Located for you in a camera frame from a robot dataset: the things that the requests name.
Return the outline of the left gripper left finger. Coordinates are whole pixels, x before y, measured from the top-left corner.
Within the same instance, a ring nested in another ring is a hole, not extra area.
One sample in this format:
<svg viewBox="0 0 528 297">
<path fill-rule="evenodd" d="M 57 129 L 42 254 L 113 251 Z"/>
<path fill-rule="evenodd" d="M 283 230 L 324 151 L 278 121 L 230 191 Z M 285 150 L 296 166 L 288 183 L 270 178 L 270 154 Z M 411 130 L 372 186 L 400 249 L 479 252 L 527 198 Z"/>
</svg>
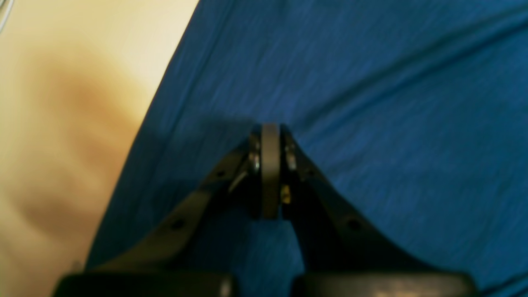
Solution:
<svg viewBox="0 0 528 297">
<path fill-rule="evenodd" d="M 189 271 L 181 260 L 206 221 L 241 199 L 258 219 L 278 217 L 281 137 L 277 124 L 253 129 L 226 154 L 200 186 L 149 235 L 112 260 L 64 277 L 55 297 L 237 297 L 229 273 Z"/>
</svg>

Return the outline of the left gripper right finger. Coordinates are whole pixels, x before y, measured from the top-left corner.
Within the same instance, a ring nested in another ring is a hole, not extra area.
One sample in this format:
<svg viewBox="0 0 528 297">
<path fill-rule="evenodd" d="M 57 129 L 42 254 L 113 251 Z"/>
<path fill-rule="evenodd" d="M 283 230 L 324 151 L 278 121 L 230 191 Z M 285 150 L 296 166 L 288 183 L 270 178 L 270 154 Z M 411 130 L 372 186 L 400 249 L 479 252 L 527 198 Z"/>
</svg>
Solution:
<svg viewBox="0 0 528 297">
<path fill-rule="evenodd" d="M 281 208 L 297 237 L 305 273 L 292 297 L 474 297 L 467 274 L 410 255 L 343 198 L 280 128 Z"/>
</svg>

